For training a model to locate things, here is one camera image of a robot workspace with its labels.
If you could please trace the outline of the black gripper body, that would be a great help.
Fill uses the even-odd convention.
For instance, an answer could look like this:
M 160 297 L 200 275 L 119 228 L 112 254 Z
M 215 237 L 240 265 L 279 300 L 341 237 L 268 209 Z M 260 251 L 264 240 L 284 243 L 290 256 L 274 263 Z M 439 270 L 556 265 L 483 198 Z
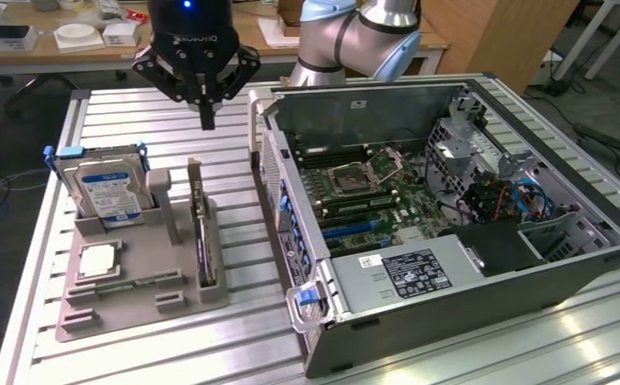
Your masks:
M 239 49 L 232 2 L 152 0 L 147 2 L 151 47 L 186 75 L 218 75 Z

